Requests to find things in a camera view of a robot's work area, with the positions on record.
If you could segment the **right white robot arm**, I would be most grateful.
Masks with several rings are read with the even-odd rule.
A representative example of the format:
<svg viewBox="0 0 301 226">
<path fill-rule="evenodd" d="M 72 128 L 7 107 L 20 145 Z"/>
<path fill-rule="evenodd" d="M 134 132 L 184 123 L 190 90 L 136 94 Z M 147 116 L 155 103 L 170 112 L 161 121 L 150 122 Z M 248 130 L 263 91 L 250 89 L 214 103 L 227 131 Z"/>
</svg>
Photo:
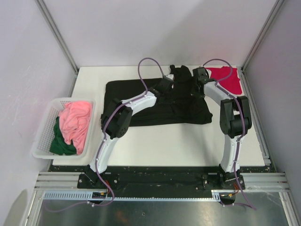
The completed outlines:
<svg viewBox="0 0 301 226">
<path fill-rule="evenodd" d="M 242 142 L 252 127 L 249 100 L 246 96 L 236 96 L 209 77 L 204 67 L 193 71 L 194 85 L 191 94 L 195 97 L 209 97 L 220 107 L 219 124 L 225 135 L 224 151 L 217 175 L 205 181 L 213 182 L 213 188 L 231 189 L 239 185 L 239 154 Z"/>
</svg>

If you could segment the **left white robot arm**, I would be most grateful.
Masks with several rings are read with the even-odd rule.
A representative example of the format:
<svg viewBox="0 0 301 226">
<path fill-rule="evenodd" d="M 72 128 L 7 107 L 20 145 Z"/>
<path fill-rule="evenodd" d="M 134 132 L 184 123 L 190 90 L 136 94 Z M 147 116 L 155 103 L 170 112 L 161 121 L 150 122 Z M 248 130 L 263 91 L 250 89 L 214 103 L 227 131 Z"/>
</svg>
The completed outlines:
<svg viewBox="0 0 301 226">
<path fill-rule="evenodd" d="M 126 100 L 114 99 L 101 118 L 102 139 L 91 163 L 86 166 L 87 182 L 93 188 L 103 185 L 108 161 L 116 142 L 128 131 L 132 116 L 155 106 L 159 98 L 169 92 L 174 83 L 174 75 L 163 76 L 157 85 L 147 88 L 143 93 Z"/>
</svg>

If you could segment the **black t-shirt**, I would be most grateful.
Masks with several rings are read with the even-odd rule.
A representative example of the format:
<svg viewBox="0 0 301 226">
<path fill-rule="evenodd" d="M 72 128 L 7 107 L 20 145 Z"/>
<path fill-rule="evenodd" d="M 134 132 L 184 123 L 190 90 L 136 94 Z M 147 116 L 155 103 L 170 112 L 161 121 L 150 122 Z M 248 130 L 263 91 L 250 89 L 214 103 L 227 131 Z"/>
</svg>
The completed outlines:
<svg viewBox="0 0 301 226">
<path fill-rule="evenodd" d="M 188 67 L 170 65 L 170 72 L 174 75 L 175 81 L 172 90 L 159 99 L 155 106 L 132 116 L 131 127 L 178 123 L 204 125 L 212 122 L 213 115 L 206 101 L 191 95 L 193 77 Z M 110 81 L 105 87 L 104 110 L 115 98 L 126 100 L 144 91 L 140 80 Z"/>
</svg>

